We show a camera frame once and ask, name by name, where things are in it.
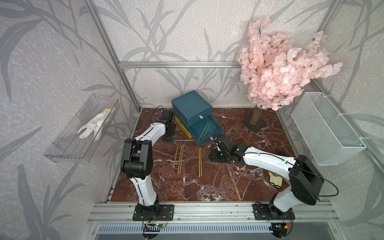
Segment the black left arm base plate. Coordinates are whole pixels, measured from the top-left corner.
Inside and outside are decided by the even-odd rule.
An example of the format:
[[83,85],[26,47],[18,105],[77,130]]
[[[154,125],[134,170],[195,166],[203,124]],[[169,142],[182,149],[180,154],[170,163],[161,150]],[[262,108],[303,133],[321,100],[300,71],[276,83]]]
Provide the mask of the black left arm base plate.
[[175,205],[142,206],[137,204],[133,214],[133,221],[172,221],[174,218]]

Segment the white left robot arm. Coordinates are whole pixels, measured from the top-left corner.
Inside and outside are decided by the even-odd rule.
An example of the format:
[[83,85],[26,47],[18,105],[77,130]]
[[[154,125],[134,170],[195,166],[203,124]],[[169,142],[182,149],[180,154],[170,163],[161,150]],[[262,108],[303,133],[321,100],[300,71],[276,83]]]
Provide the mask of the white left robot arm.
[[158,203],[157,193],[151,180],[153,169],[153,145],[162,137],[173,137],[176,131],[174,123],[155,122],[141,135],[126,139],[121,157],[121,172],[134,184],[143,208],[154,208]]

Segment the brown pencil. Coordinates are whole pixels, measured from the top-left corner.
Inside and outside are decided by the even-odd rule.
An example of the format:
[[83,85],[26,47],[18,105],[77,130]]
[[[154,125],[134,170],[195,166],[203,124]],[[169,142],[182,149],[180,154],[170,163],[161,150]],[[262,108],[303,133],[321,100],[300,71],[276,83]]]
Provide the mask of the brown pencil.
[[176,153],[175,153],[174,162],[173,162],[173,168],[175,168],[175,165],[177,162],[178,151],[179,151],[179,144],[177,144]]

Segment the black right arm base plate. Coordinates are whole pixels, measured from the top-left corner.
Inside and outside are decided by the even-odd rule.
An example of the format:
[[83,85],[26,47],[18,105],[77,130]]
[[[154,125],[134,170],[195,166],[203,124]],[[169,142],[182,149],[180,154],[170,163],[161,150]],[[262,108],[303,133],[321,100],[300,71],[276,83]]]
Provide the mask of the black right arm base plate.
[[256,202],[252,205],[255,220],[277,221],[277,220],[295,220],[293,209],[286,212],[280,211],[273,204],[262,204]]

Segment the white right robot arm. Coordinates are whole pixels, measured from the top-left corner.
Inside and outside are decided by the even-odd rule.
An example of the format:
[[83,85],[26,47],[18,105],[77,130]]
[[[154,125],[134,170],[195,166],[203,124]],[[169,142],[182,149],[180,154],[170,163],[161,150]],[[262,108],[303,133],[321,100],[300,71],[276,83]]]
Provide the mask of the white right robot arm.
[[298,204],[313,206],[317,203],[325,180],[306,156],[284,157],[246,144],[237,146],[225,135],[216,137],[214,142],[216,147],[209,156],[212,162],[256,166],[289,181],[289,187],[270,201],[268,211],[271,214],[281,216]]

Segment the teal pull-out drawer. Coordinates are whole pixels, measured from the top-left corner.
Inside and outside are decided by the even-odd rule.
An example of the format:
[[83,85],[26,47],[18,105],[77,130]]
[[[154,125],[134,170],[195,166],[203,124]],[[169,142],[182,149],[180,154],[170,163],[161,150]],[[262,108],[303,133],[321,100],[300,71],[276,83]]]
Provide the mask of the teal pull-out drawer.
[[212,115],[189,126],[189,133],[199,147],[214,140],[223,133],[223,130],[223,127],[212,117]]

